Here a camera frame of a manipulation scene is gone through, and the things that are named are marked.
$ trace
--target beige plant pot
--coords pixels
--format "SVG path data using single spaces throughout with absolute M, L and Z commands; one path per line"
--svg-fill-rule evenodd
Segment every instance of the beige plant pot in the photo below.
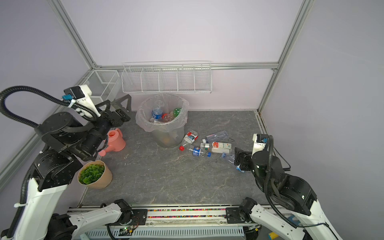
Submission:
M 80 174 L 81 172 L 86 168 L 88 167 L 89 165 L 92 165 L 92 164 L 99 164 L 99 165 L 103 165 L 105 167 L 104 169 L 104 173 L 101 175 L 101 177 L 91 183 L 91 184 L 82 184 L 80 183 L 79 179 L 80 179 Z M 81 184 L 81 185 L 84 185 L 84 186 L 87 186 L 87 187 L 90 187 L 90 188 L 96 188 L 96 189 L 101 189 L 101 188 L 105 188 L 106 186 L 108 186 L 108 184 L 111 183 L 112 181 L 112 173 L 111 171 L 109 170 L 109 168 L 107 167 L 107 165 L 105 165 L 105 163 L 103 161 L 100 161 L 100 160 L 96 160 L 96 161 L 92 161 L 92 162 L 89 162 L 87 164 L 85 164 L 81 170 L 79 171 L 79 173 L 77 174 L 77 181 Z

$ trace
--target pink watering can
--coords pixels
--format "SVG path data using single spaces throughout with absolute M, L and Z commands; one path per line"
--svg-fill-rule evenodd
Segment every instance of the pink watering can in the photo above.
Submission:
M 116 130 L 110 130 L 108 132 L 108 147 L 99 152 L 99 155 L 104 157 L 107 152 L 118 152 L 123 150 L 126 142 L 122 138 L 122 133 L 120 129 L 116 128 Z

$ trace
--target potted plant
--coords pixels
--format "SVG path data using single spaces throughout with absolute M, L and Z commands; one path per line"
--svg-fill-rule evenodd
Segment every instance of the potted plant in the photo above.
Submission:
M 85 164 L 78 174 L 78 181 L 90 188 L 101 189 L 112 181 L 112 173 L 103 161 L 97 160 Z

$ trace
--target trash can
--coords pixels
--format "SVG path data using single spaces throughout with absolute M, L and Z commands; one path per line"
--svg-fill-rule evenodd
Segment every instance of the trash can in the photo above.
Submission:
M 170 113 L 175 108 L 181 108 L 181 111 L 175 119 L 165 123 L 153 123 L 152 110 L 155 103 L 161 100 L 164 103 L 162 110 L 164 113 Z M 151 132 L 154 140 L 161 147 L 179 146 L 184 137 L 184 125 L 188 118 L 188 101 L 174 94 L 159 94 L 146 99 L 140 105 L 136 113 L 136 123 L 146 132 Z

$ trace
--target white wall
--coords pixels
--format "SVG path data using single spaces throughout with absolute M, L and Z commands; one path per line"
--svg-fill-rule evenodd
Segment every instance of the white wall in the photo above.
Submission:
M 0 1 L 0 90 L 27 85 L 59 98 L 63 90 L 76 84 L 87 70 L 84 60 L 45 0 Z M 11 95 L 6 106 L 15 114 L 37 123 L 57 107 L 27 92 Z M 2 169 L 34 131 L 1 114 L 0 122 Z M 8 228 L 12 221 L 16 211 L 13 204 L 18 202 L 22 178 L 39 150 L 0 192 L 0 230 Z M 71 184 L 66 197 L 58 205 L 59 213 L 66 212 L 68 206 L 75 206 L 83 191 L 83 187 Z
M 63 0 L 98 65 L 278 61 L 302 0 Z
M 272 77 L 271 69 L 214 70 L 212 93 L 178 94 L 196 109 L 256 109 Z M 132 110 L 153 94 L 133 94 Z
M 382 239 L 383 12 L 316 1 L 262 112 L 343 239 Z

